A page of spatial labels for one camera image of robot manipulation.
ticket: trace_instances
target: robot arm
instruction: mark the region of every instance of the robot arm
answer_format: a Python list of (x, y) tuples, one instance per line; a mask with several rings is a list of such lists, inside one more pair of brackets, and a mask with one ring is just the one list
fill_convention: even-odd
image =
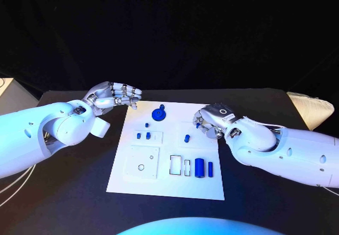
[(339, 188), (339, 139), (239, 118), (223, 104), (205, 106), (193, 124), (212, 139), (225, 137), (235, 159), (303, 184)]
[(91, 133), (102, 138), (109, 123), (96, 116), (114, 106), (141, 99), (141, 90), (102, 82), (82, 100), (53, 103), (0, 116), (0, 178), (20, 172), (58, 150), (83, 141)]

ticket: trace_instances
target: black curtain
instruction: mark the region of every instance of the black curtain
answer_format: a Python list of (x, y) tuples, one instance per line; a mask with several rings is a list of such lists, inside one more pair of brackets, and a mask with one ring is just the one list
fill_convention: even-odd
[(0, 73), (37, 97), (108, 80), (143, 90), (271, 87), (336, 105), (337, 22), (319, 2), (4, 0)]

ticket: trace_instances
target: blue cylinder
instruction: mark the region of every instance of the blue cylinder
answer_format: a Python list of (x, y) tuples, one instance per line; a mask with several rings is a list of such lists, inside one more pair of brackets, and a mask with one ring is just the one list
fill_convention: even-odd
[(195, 176), (197, 178), (205, 177), (205, 168), (203, 168), (203, 159), (202, 158), (196, 158), (196, 160), (195, 160)]
[(208, 176), (213, 177), (213, 163), (208, 162)]
[(189, 142), (189, 135), (184, 136), (184, 142)]
[(151, 118), (156, 121), (161, 121), (166, 118), (164, 105), (161, 104), (158, 109), (154, 109), (151, 112)]

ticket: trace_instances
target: dark table surface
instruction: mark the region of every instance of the dark table surface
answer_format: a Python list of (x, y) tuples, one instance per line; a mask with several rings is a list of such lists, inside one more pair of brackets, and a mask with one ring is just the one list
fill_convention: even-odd
[[(85, 92), (46, 92), (39, 106), (81, 99)], [(222, 102), (255, 121), (306, 129), (284, 91), (274, 89), (144, 91), (143, 100)], [(0, 208), (0, 234), (115, 234), (174, 217), (213, 217), (284, 234), (339, 234), (339, 198), (236, 162), (225, 140), (219, 158), (225, 201), (105, 192), (127, 106), (101, 116), (105, 137), (91, 134), (36, 165), (17, 195)], [(20, 174), (0, 180), (3, 188)], [(1, 194), (0, 202), (14, 192)]]

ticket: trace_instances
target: white paper sheet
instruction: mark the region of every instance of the white paper sheet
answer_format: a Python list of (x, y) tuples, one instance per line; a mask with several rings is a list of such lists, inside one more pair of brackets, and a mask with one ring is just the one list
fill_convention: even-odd
[[(154, 121), (151, 112), (160, 104), (164, 104), (166, 118)], [(193, 114), (203, 106), (205, 104), (140, 101), (137, 110), (128, 107), (107, 192), (225, 200), (218, 141), (208, 139), (192, 124)], [(137, 140), (138, 131), (143, 134), (163, 133), (157, 133), (161, 141)], [(187, 143), (183, 141), (186, 134), (190, 135)], [(135, 145), (158, 147), (156, 179), (127, 174), (125, 164), (134, 154), (131, 148)], [(180, 175), (170, 175), (170, 155), (182, 156)], [(205, 160), (205, 178), (195, 177), (195, 158)], [(184, 160), (190, 160), (190, 176), (184, 176)], [(208, 162), (213, 162), (212, 178), (208, 177)], [(143, 167), (154, 167), (154, 164), (144, 163)]]

